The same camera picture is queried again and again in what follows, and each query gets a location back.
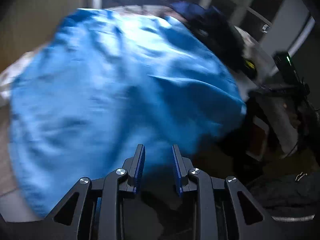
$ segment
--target metal spring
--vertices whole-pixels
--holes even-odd
[[[305,217],[276,217],[272,216],[272,218],[277,222],[285,222],[285,223],[292,223],[292,222],[306,222],[311,221],[315,217],[315,214]]]

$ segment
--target metal screw head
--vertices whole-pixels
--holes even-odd
[[[125,169],[117,169],[116,170],[116,174],[118,174],[118,175],[123,175],[123,174],[125,174],[125,172],[126,172]]]
[[[237,182],[237,178],[234,177],[234,176],[229,176],[229,177],[227,177],[227,181],[229,183],[236,183]]]
[[[87,184],[89,182],[89,178],[83,177],[80,179],[80,184]]]
[[[192,168],[192,169],[190,169],[190,172],[191,172],[192,174],[199,174],[199,173],[200,173],[200,170],[199,170],[198,168]]]

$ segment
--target black fabric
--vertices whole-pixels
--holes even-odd
[[[269,126],[268,147],[274,151],[279,144],[278,138],[268,118],[255,98],[249,98],[249,100],[246,101],[246,106],[247,112],[241,127],[228,133],[217,143],[224,154],[234,158],[233,170],[243,184],[247,184],[263,174],[262,168],[264,162],[259,162],[246,154],[250,141],[252,140],[251,134],[253,133],[253,118],[255,116]]]
[[[253,197],[273,216],[303,217],[316,214],[312,221],[282,223],[289,240],[319,239],[320,172],[303,176],[295,182],[296,175],[279,179],[257,179],[249,188]]]
[[[210,7],[206,10],[188,2],[176,2],[170,6],[188,21],[186,26],[193,35],[226,66],[236,72],[241,70],[250,79],[256,78],[256,69],[248,68],[242,57],[244,41],[241,35],[217,8]]]

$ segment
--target blue cloth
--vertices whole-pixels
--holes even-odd
[[[46,215],[83,176],[97,179],[146,146],[143,176],[195,153],[246,108],[227,68],[178,20],[78,9],[12,84],[10,156]]]

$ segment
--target metal pole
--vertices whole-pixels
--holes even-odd
[[[252,1],[253,0],[239,0],[238,5],[233,11],[229,22],[235,26],[239,26],[247,13],[247,7],[250,7]]]

